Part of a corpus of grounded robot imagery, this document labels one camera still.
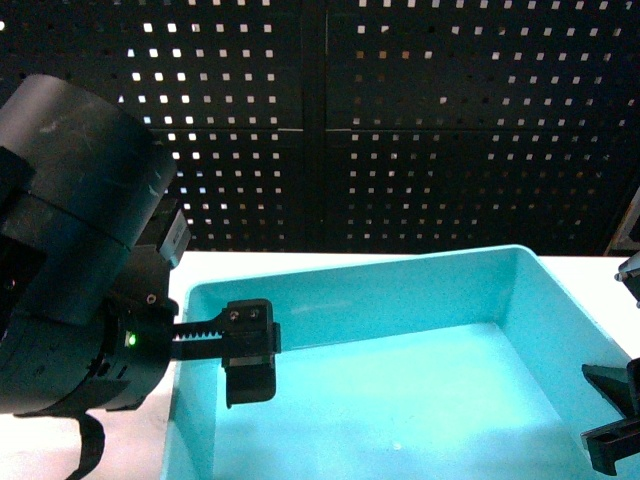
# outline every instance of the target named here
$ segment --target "white tabletop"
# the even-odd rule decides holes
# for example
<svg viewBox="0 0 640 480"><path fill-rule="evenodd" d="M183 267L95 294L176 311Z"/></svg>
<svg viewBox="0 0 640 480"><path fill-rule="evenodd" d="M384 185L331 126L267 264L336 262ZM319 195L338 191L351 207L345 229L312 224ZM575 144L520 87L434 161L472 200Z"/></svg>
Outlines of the white tabletop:
<svg viewBox="0 0 640 480"><path fill-rule="evenodd" d="M297 269L354 265L391 255L188 252L171 276L170 296L181 307L196 283ZM640 357L640 311L613 280L622 258L543 257L544 265L632 358ZM173 365L135 412L92 411L107 435L102 462L90 479L156 479L160 476L169 415ZM0 478L63 479L77 468L80 437L72 420L16 419L0 415Z"/></svg>

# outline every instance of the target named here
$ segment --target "black mount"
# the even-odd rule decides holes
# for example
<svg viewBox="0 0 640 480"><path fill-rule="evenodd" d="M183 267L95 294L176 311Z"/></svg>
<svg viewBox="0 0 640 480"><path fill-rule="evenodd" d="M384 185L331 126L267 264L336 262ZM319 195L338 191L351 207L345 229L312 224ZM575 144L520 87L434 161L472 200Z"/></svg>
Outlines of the black mount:
<svg viewBox="0 0 640 480"><path fill-rule="evenodd" d="M268 300L229 302L212 320L174 325L172 359L222 358L227 407L264 402L276 393L280 325Z"/></svg>
<svg viewBox="0 0 640 480"><path fill-rule="evenodd" d="M624 420L582 434L593 469L615 476L616 461L640 453L640 359L630 361L627 368L583 365L582 373L625 417Z"/></svg>

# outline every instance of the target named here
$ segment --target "black panel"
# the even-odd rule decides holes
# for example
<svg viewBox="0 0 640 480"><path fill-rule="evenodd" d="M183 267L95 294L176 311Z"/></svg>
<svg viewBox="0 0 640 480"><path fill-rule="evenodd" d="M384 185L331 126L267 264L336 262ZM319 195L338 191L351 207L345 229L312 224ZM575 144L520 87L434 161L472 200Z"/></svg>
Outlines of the black panel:
<svg viewBox="0 0 640 480"><path fill-rule="evenodd" d="M333 2L328 125L637 127L638 12L623 1Z"/></svg>
<svg viewBox="0 0 640 480"><path fill-rule="evenodd" d="M0 102L49 73L151 127L192 249L599 254L639 185L639 5L8 1Z"/></svg>
<svg viewBox="0 0 640 480"><path fill-rule="evenodd" d="M165 131L191 249L304 250L305 185L298 132Z"/></svg>
<svg viewBox="0 0 640 480"><path fill-rule="evenodd" d="M517 242L597 254L637 162L629 134L336 132L327 231L337 251Z"/></svg>

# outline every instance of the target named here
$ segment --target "turquoise plastic bin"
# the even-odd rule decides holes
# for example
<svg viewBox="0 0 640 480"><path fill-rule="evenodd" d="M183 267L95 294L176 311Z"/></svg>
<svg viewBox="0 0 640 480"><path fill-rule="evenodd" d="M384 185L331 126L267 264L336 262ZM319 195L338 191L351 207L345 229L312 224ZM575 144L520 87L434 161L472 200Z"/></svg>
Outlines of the turquoise plastic bin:
<svg viewBox="0 0 640 480"><path fill-rule="evenodd" d="M219 361L179 365L163 478L609 478L580 433L620 416L581 366L630 359L530 250L202 284L185 318L251 298L282 326L276 397L228 410Z"/></svg>

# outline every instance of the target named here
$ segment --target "perforated metal panel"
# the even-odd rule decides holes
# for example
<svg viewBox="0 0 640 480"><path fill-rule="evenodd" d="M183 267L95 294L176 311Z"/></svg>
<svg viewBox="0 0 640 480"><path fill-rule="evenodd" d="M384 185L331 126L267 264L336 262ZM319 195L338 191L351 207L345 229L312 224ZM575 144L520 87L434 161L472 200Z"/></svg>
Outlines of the perforated metal panel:
<svg viewBox="0 0 640 480"><path fill-rule="evenodd" d="M191 248L604 251L640 173L637 1L0 5L48 73L171 149Z"/></svg>

